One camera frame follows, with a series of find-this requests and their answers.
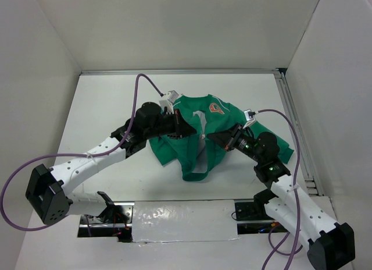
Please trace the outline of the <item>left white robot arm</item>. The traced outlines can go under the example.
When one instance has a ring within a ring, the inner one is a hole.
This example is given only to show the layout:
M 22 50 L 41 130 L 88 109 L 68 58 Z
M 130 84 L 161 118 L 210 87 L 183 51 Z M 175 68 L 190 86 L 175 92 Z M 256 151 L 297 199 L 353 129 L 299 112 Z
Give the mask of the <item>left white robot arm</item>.
M 106 193 L 79 194 L 74 189 L 105 168 L 141 151 L 152 138 L 180 139 L 194 134 L 196 129 L 178 109 L 167 113 L 158 104 L 146 102 L 124 126 L 81 157 L 51 168 L 43 164 L 36 166 L 26 199 L 45 225 L 53 225 L 67 215 L 89 215 L 102 223 L 110 222 L 118 207 Z

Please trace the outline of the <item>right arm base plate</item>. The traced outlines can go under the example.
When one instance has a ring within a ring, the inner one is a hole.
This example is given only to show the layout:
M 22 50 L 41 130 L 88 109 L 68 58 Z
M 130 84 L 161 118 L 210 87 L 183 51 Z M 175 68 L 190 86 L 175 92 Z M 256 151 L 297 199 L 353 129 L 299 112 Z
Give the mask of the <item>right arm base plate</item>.
M 276 220 L 270 218 L 253 201 L 235 202 L 235 211 L 231 217 L 237 223 L 239 235 L 266 234 L 276 227 L 275 232 L 286 232 Z

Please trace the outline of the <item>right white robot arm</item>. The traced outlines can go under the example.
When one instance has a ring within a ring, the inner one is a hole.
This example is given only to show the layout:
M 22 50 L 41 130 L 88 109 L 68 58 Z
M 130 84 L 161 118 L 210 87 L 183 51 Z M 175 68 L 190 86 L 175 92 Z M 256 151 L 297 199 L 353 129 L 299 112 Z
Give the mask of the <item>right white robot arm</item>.
M 236 124 L 207 137 L 226 151 L 238 150 L 256 161 L 254 171 L 266 189 L 255 195 L 255 215 L 273 218 L 296 236 L 314 269 L 340 269 L 355 259 L 352 227 L 338 223 L 294 182 L 278 157 L 274 134 L 263 132 L 253 138 Z

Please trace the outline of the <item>green jacket with white lettering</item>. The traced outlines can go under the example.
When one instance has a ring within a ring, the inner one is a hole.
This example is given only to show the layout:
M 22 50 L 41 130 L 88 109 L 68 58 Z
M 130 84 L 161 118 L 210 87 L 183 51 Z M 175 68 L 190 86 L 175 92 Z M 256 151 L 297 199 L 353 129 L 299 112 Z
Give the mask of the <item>green jacket with white lettering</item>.
M 151 149 L 161 165 L 178 160 L 182 178 L 186 182 L 198 182 L 222 162 L 227 151 L 207 137 L 214 132 L 234 130 L 236 124 L 245 125 L 243 111 L 214 95 L 187 97 L 182 95 L 173 104 L 183 119 L 196 133 L 186 138 L 172 139 L 161 136 L 150 139 Z

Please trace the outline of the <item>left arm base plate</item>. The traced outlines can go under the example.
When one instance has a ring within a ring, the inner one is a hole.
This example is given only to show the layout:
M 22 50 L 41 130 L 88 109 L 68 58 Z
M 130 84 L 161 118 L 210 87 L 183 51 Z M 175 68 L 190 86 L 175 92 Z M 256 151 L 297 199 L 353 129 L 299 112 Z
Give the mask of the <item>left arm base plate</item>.
M 115 207 L 97 216 L 82 215 L 78 238 L 112 237 L 121 243 L 131 243 L 134 202 L 115 202 Z

